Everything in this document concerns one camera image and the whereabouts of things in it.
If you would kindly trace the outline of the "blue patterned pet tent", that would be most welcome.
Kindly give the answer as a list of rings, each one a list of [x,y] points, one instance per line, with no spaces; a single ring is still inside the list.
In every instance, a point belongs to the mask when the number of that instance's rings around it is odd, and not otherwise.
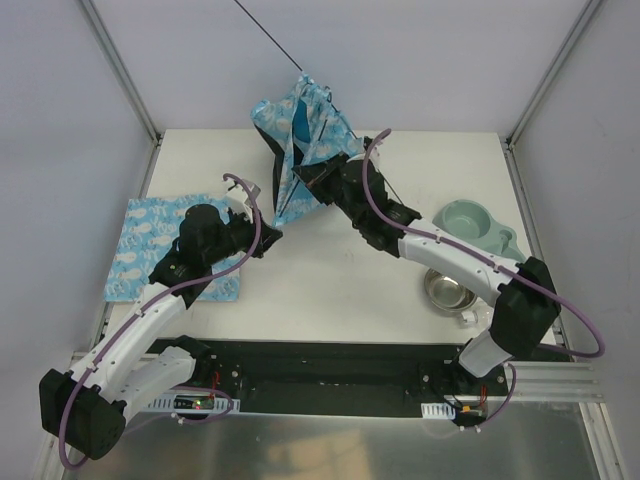
[[[365,151],[364,139],[332,103],[328,87],[303,73],[279,101],[263,100],[250,113],[251,121],[274,155],[272,225],[282,227],[320,207],[294,173],[297,166],[324,162],[338,154],[350,157]]]

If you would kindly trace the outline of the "black tent pole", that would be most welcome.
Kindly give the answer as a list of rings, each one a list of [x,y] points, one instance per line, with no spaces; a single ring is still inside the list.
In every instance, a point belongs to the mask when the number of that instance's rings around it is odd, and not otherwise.
[[[250,12],[250,10],[240,1],[233,3],[244,13],[244,15],[269,39],[269,41],[279,50],[279,52],[289,61],[299,73],[304,73],[304,68],[294,58],[294,56],[276,39],[276,37]]]

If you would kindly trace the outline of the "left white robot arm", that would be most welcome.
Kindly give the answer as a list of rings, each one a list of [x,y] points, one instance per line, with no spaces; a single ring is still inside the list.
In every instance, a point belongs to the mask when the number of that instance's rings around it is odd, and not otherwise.
[[[68,470],[72,447],[83,460],[105,456],[129,422],[156,397],[181,385],[213,392],[219,383],[213,354],[204,343],[182,335],[153,361],[141,356],[166,327],[183,315],[219,275],[213,266],[237,256],[234,272],[250,258],[262,257],[283,235],[252,209],[227,211],[198,204],[187,209],[170,250],[156,264],[139,298],[117,330],[62,373],[49,370],[39,383],[43,428],[58,439]]]

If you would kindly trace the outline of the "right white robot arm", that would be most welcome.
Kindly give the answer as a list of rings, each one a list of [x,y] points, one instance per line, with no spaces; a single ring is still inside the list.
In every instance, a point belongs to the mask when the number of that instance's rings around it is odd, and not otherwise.
[[[490,325],[461,351],[450,369],[461,394],[481,388],[486,375],[507,360],[528,357],[559,316],[546,264],[504,258],[459,240],[392,199],[383,176],[362,158],[344,154],[315,165],[297,165],[296,177],[313,197],[337,206],[373,248],[433,269],[492,307]]]

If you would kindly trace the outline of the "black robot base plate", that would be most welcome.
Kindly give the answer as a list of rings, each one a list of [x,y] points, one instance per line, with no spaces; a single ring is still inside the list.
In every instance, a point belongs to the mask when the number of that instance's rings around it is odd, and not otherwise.
[[[205,341],[189,385],[217,387],[243,413],[416,418],[445,398],[496,400],[507,374],[477,379],[454,365],[456,345]]]

